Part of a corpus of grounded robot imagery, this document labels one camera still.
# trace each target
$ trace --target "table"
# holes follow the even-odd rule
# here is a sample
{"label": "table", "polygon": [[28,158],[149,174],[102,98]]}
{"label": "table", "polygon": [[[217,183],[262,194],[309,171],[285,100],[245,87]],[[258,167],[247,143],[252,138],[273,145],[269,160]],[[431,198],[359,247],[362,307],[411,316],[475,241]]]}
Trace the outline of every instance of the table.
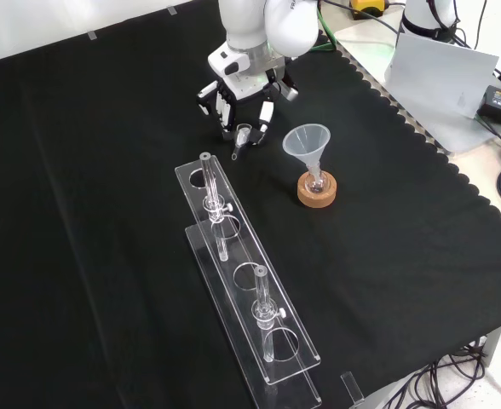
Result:
{"label": "table", "polygon": [[[402,10],[386,14],[383,20],[392,26],[398,26],[401,16]],[[396,36],[375,21],[367,21],[336,32],[336,38],[350,58],[356,59],[366,69],[366,78],[387,95],[388,91],[382,86],[385,84],[385,70],[394,54]],[[419,129],[415,119],[407,112],[405,118]],[[469,152],[450,154],[448,158],[478,188],[480,195],[488,198],[501,213],[501,198],[496,188],[497,177],[501,172],[501,141],[493,139]],[[484,353],[488,355],[484,359],[487,366],[492,364],[498,347],[501,348],[501,327],[487,336],[484,346]],[[381,409],[410,376],[372,394],[361,407]]]}
{"label": "table", "polygon": [[[28,225],[14,227],[17,235],[8,236],[28,247],[17,260],[3,259],[0,289],[12,276],[29,276],[31,288],[64,294],[70,306],[84,305],[86,294],[93,301],[82,307],[81,323],[70,320],[65,328],[51,325],[64,322],[58,297],[37,308],[14,305],[0,291],[0,311],[9,310],[23,328],[42,324],[43,311],[53,315],[38,325],[47,356],[32,334],[15,331],[7,341],[0,331],[0,380],[17,372],[32,386],[22,396],[4,393],[3,403],[251,407],[184,239],[193,220],[174,168],[204,150],[221,161],[320,352],[311,376],[323,407],[350,406],[339,378],[345,371],[368,395],[501,323],[501,308],[481,309],[479,322],[464,320],[471,297],[501,298],[497,211],[340,54],[294,63],[300,98],[278,104],[267,145],[231,161],[232,147],[193,103],[212,79],[206,56],[225,35],[216,7],[191,2],[177,15],[163,11],[105,28],[98,41],[75,37],[0,61],[0,163],[20,157],[32,180],[23,190],[41,204],[29,224],[53,228],[40,235],[43,241],[62,241],[52,253],[60,266],[41,266],[42,249],[27,239]],[[176,41],[157,40],[173,33]],[[308,122],[332,132],[323,165],[337,176],[339,196],[321,212],[297,203],[303,169],[280,144]],[[22,171],[7,169],[12,186]],[[4,198],[15,213],[21,200]],[[44,208],[53,213],[45,217]],[[18,215],[7,218],[9,226]],[[0,211],[0,221],[4,216]],[[6,240],[0,238],[0,249]],[[27,254],[37,266],[29,268]],[[52,279],[61,266],[71,285]],[[46,291],[38,272],[50,278]],[[468,297],[454,295],[461,282]],[[444,331],[432,331],[440,320]],[[6,345],[22,337],[26,347],[13,355],[32,361],[34,372],[1,360],[9,356]],[[55,351],[68,358],[60,363]],[[78,360],[70,365],[72,357]],[[78,372],[86,364],[94,371],[82,384]],[[67,365],[70,371],[59,372]],[[37,386],[44,381],[47,394]]]}

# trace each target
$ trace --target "white table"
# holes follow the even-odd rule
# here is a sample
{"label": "white table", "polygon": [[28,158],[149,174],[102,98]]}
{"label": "white table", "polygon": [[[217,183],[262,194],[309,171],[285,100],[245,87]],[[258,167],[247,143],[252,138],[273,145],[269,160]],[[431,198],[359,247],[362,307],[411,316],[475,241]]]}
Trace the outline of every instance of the white table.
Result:
{"label": "white table", "polygon": [[[398,27],[401,16],[400,10],[386,14],[382,19],[391,26]],[[385,84],[384,73],[394,54],[396,43],[393,32],[376,21],[366,21],[336,32],[336,38],[375,78],[376,86]],[[414,124],[411,117],[405,117],[410,124]],[[448,158],[450,163],[459,168],[460,173],[469,178],[470,183],[478,187],[480,195],[491,200],[491,205],[497,207],[501,213],[501,198],[496,188],[497,177],[501,172],[501,141],[495,138],[472,151]],[[484,352],[488,355],[484,360],[487,366],[492,364],[498,347],[501,347],[501,327],[487,336],[484,346]],[[359,409],[382,409],[411,375],[368,396]]]}

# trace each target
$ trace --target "plastic funnel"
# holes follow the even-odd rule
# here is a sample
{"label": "plastic funnel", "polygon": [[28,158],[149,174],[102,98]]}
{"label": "plastic funnel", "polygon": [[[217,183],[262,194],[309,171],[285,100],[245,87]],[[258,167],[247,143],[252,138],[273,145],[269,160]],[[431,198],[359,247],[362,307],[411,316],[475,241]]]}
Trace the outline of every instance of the plastic funnel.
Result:
{"label": "plastic funnel", "polygon": [[291,130],[283,140],[283,149],[307,166],[315,166],[330,140],[330,131],[320,124],[307,124]]}

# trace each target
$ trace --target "funnel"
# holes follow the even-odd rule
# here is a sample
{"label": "funnel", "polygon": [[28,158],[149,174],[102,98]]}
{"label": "funnel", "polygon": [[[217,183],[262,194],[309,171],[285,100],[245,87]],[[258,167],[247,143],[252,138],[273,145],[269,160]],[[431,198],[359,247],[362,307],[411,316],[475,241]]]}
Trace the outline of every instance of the funnel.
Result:
{"label": "funnel", "polygon": [[307,124],[291,130],[283,140],[283,149],[308,167],[319,163],[330,140],[330,131],[323,125]]}
{"label": "funnel", "polygon": [[309,170],[305,177],[305,189],[312,194],[327,192],[330,180],[320,170],[320,157],[330,140],[330,131],[323,125],[307,124],[291,130],[283,140],[283,149],[300,159]]}

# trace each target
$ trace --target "clear acrylic holder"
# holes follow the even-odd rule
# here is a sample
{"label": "clear acrylic holder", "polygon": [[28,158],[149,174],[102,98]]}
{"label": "clear acrylic holder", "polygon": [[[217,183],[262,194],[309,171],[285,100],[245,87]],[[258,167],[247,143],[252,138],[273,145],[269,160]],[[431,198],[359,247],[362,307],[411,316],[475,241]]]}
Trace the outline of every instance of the clear acrylic holder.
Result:
{"label": "clear acrylic holder", "polygon": [[309,335],[218,160],[176,168],[196,225],[186,229],[256,405],[320,405],[307,370],[320,363]]}

